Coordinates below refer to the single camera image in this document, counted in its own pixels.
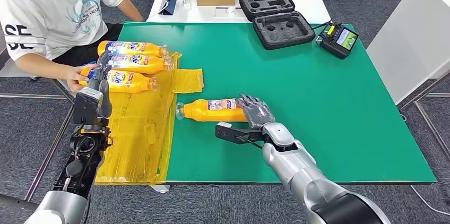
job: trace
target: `metal table leg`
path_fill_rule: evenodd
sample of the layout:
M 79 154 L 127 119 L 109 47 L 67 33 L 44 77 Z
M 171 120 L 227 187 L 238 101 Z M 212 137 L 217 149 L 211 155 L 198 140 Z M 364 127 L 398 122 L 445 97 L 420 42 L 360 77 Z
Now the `metal table leg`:
M 33 197 L 33 194 L 36 191 L 36 189 L 39 185 L 39 182 L 41 181 L 42 176 L 44 175 L 44 172 L 47 169 L 48 164 L 50 163 L 51 158 L 55 154 L 56 147 L 58 147 L 58 144 L 61 141 L 61 137 L 63 136 L 64 131 L 66 130 L 67 125 L 68 125 L 70 119 L 72 118 L 74 109 L 75 109 L 75 106 L 71 105 L 69 112 L 67 113 L 66 117 L 64 118 L 63 123 L 61 124 L 61 127 L 59 128 L 59 131 L 56 134 L 56 137 L 53 140 L 53 143 L 51 144 L 50 149 L 48 150 L 47 155 L 45 156 L 45 159 L 44 159 L 42 165 L 40 166 L 36 176 L 34 177 L 33 182 L 31 183 L 30 188 L 28 189 L 28 192 L 27 192 L 24 200 L 30 201 L 31 198 Z
M 10 94 L 10 93 L 0 93 L 0 98 L 27 98 L 27 99 L 58 99 L 66 100 L 65 96 L 59 95 L 39 95 L 39 94 Z
M 402 107 L 399 108 L 399 111 L 402 113 L 406 110 L 408 106 L 410 106 L 412 103 L 419 101 L 429 93 L 431 93 L 437 86 L 439 86 L 441 83 L 443 83 L 446 79 L 450 78 L 450 71 L 439 77 L 436 81 L 434 81 L 430 86 L 426 87 L 424 90 L 422 90 L 417 96 L 409 100 L 406 104 L 404 104 Z
M 17 199 L 15 197 L 2 194 L 0 194 L 0 204 L 17 207 L 20 209 L 29 209 L 32 211 L 36 210 L 36 208 L 39 206 L 39 204 L 36 203 L 28 202 L 26 200 Z
M 422 115 L 423 119 L 427 123 L 427 126 L 430 128 L 431 132 L 433 133 L 433 135 L 437 139 L 441 149 L 444 151 L 445 156 L 447 157 L 448 160 L 450 160 L 450 150 L 449 150 L 447 144 L 445 143 L 445 141 L 440 136 L 440 134 L 437 131 L 437 129 L 435 128 L 435 126 L 434 126 L 433 122 L 431 121 L 430 117 L 428 117 L 427 113 L 425 112 L 425 110 L 423 109 L 422 105 L 419 102 L 415 101 L 414 105 L 417 107 L 417 109 L 419 109 L 420 115 Z
M 450 94 L 449 93 L 429 93 L 428 95 L 426 95 L 426 97 L 429 97 L 429 98 L 450 98 Z
M 55 87 L 58 88 L 58 90 L 66 97 L 66 99 L 68 99 L 73 105 L 75 104 L 75 98 L 73 97 L 73 95 L 68 92 L 68 90 L 57 79 L 50 79 L 50 81 Z

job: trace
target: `bottle label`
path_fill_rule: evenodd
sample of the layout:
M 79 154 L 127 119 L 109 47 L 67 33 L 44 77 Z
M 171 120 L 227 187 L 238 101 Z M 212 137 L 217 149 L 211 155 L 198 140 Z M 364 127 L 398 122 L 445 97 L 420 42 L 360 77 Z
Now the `bottle label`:
M 94 69 L 90 69 L 89 73 L 88 73 L 88 76 L 86 76 L 86 77 L 91 79 L 93 75 L 94 75 Z
M 112 54 L 134 54 L 145 50 L 146 42 L 116 42 L 106 43 L 105 50 Z
M 131 80 L 133 79 L 133 72 L 122 72 L 122 71 L 109 71 L 107 76 L 108 83 L 114 86 L 131 86 Z
M 145 66 L 149 62 L 148 55 L 109 55 L 108 64 L 112 67 Z
M 208 110 L 236 109 L 236 99 L 209 100 Z

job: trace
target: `gray carpet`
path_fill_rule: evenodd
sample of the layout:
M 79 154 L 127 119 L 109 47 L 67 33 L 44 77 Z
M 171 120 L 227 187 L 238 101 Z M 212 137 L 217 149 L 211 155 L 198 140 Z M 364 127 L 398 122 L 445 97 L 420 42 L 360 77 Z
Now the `gray carpet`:
M 146 17 L 153 0 L 131 0 Z M 400 0 L 324 0 L 331 16 L 352 23 L 365 46 L 376 35 Z M 103 7 L 107 22 L 121 22 L 121 13 Z M 450 83 L 438 92 L 450 92 Z M 0 92 L 57 93 L 46 80 L 0 79 Z M 450 99 L 421 101 L 441 136 L 450 144 Z M 24 197 L 46 149 L 68 111 L 60 100 L 0 99 L 0 193 Z M 437 209 L 450 211 L 450 162 L 417 109 L 406 121 L 438 184 L 417 186 Z M 68 142 L 63 141 L 36 191 L 40 202 L 64 166 Z M 373 199 L 392 223 L 444 224 L 450 217 L 430 211 L 408 186 L 346 186 Z M 294 198 L 281 186 L 172 186 L 166 194 L 148 186 L 95 186 L 88 223 L 306 223 Z M 29 211 L 0 206 L 0 223 L 23 223 Z

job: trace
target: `human hand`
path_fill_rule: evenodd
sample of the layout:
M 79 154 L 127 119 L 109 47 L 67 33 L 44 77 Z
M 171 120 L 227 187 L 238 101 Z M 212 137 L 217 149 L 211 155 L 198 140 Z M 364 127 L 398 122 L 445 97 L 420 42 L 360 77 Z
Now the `human hand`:
M 81 75 L 81 71 L 86 67 L 96 67 L 96 64 L 88 64 L 85 66 L 72 66 L 67 70 L 67 85 L 69 86 L 70 90 L 74 93 L 80 91 L 85 86 L 80 85 L 79 81 L 88 81 L 88 78 L 86 76 Z

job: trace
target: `controller screen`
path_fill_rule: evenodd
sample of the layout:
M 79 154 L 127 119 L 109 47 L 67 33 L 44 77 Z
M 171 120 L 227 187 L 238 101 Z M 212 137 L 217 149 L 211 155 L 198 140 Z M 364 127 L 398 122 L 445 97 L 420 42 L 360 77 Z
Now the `controller screen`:
M 343 29 L 341 35 L 337 38 L 336 43 L 347 50 L 351 50 L 358 36 L 348 29 Z

